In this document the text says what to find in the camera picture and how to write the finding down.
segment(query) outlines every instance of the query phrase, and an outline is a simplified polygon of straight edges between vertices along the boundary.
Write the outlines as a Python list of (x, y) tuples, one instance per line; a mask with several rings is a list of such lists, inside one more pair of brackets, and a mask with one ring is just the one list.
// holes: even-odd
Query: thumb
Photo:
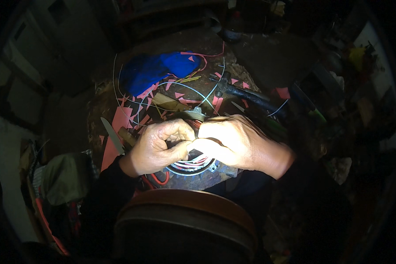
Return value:
[(188, 155), (187, 146), (191, 144), (191, 141), (185, 140), (174, 147), (162, 151), (161, 154), (165, 157), (168, 164), (172, 164), (173, 162), (180, 161), (185, 156)]
[(196, 139), (187, 146), (188, 152), (196, 149), (201, 151), (210, 158), (215, 158), (226, 165), (232, 165), (235, 159), (235, 153), (227, 147), (222, 147), (217, 142), (210, 139)]

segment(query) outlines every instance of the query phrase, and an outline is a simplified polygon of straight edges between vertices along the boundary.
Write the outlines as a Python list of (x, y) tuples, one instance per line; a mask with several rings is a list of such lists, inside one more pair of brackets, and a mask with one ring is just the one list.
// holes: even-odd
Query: bottle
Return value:
[(241, 12), (233, 12), (230, 19), (227, 20), (223, 29), (223, 38), (226, 42), (238, 43), (241, 40), (244, 31), (244, 20), (241, 18)]

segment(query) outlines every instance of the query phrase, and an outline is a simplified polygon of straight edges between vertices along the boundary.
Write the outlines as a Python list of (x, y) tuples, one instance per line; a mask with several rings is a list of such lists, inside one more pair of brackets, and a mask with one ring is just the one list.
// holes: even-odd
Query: wooden table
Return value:
[[(222, 39), (217, 36), (210, 29), (205, 28), (196, 28), (181, 31), (172, 35), (165, 36), (163, 38), (155, 39), (150, 42), (141, 44), (139, 46), (134, 47), (132, 50), (125, 51), (117, 56), (116, 64), (115, 64), (115, 84), (117, 90), (117, 76), (119, 70), (121, 68), (122, 63), (128, 62), (132, 57), (140, 54), (161, 54), (172, 51), (192, 51), (195, 53), (201, 53), (206, 55), (216, 55), (222, 52)], [(250, 77), (247, 70), (236, 63), (237, 59), (233, 52), (229, 49), (229, 47), (225, 46), (224, 51), (225, 58), (225, 70), (230, 71), (232, 74), (232, 78), (239, 80), (235, 85), (238, 87), (242, 87), (242, 82), (246, 82), (249, 85), (251, 90), (259, 91), (258, 87), (255, 85), (254, 81)], [(200, 71), (196, 74), (196, 76), (201, 76), (200, 79), (190, 82), (185, 82), (186, 85), (196, 89), (203, 95), (207, 95), (215, 86), (215, 82), (209, 80), (209, 74), (214, 74), (215, 72), (222, 73), (222, 67), (219, 65), (223, 65), (223, 55), (217, 57), (207, 57), (207, 66), (203, 71)], [(204, 66), (204, 61), (201, 60), (202, 68)], [(93, 80), (96, 83), (96, 94), (95, 97), (88, 103), (88, 138), (91, 144), (91, 150), (93, 155), (94, 163), (100, 167), (103, 159), (103, 153), (106, 145), (106, 139), (104, 139), (103, 144), (101, 144), (101, 139), (99, 135), (103, 135), (107, 138), (107, 132), (100, 120), (100, 117), (106, 118), (110, 123), (113, 119), (113, 116), (116, 112), (116, 108), (118, 104), (115, 99), (115, 94), (113, 90), (113, 82), (112, 82), (112, 71), (113, 71), (113, 58), (111, 62), (109, 60), (108, 65), (103, 66), (100, 69), (97, 69), (93, 75)], [(184, 99), (189, 100), (203, 100), (201, 96), (199, 96), (196, 92), (180, 86), (176, 84), (172, 84), (168, 91), (165, 91), (165, 85), (159, 86), (158, 92), (161, 92), (171, 98), (175, 98), (175, 92), (185, 94), (183, 96)], [(209, 101), (212, 102), (214, 94), (210, 95)], [(231, 101), (238, 103), (241, 106), (244, 106), (244, 103), (240, 98), (237, 98), (232, 95), (224, 94), (223, 95), (223, 103), (219, 110), (219, 113), (223, 115), (224, 112), (229, 114), (239, 113), (238, 109), (235, 108)], [(138, 106), (134, 103), (126, 102), (125, 106), (131, 106), (133, 108), (133, 113), (136, 113)], [(211, 106), (205, 102), (201, 105), (202, 112), (206, 113), (206, 115), (213, 117), (213, 109)], [(145, 108), (140, 112), (139, 119), (148, 114), (152, 119), (153, 123), (161, 122), (161, 118), (156, 108), (150, 107), (148, 111)], [(135, 137), (138, 137), (138, 130), (129, 129)], [(225, 175), (210, 175), (209, 185), (214, 185), (218, 182), (226, 180), (228, 176)], [(176, 187), (181, 187), (179, 184), (176, 184), (174, 179), (171, 179), (169, 182)]]

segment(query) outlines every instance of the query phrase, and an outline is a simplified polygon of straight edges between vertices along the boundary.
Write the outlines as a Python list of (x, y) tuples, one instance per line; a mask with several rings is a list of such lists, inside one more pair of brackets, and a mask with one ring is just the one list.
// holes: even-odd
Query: hammer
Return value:
[[(278, 109), (277, 106), (274, 106), (270, 103), (270, 98), (268, 98), (266, 95), (260, 92), (254, 92), (249, 89), (242, 89), (232, 84), (229, 84), (230, 77), (231, 77), (230, 72), (225, 71), (223, 73), (222, 77), (220, 78), (220, 81), (217, 83), (217, 88), (215, 91), (215, 96), (217, 98), (222, 97), (223, 93), (228, 93), (231, 95), (236, 95), (239, 98), (243, 98), (248, 101), (251, 101), (256, 105), (258, 105), (259, 107), (267, 109), (272, 113), (274, 113)], [(286, 111), (284, 110), (284, 108), (282, 108), (276, 114), (278, 114), (281, 117), (285, 117)]]

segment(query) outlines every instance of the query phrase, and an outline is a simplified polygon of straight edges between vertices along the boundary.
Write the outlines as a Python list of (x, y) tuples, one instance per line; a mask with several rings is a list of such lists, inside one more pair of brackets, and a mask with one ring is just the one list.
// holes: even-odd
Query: hammer head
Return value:
[(217, 88), (215, 91), (215, 95), (217, 98), (220, 98), (223, 96), (223, 93), (226, 92), (227, 90), (227, 85), (229, 84), (229, 80), (231, 77), (231, 73), (228, 71), (225, 71), (220, 78), (220, 81), (217, 83)]

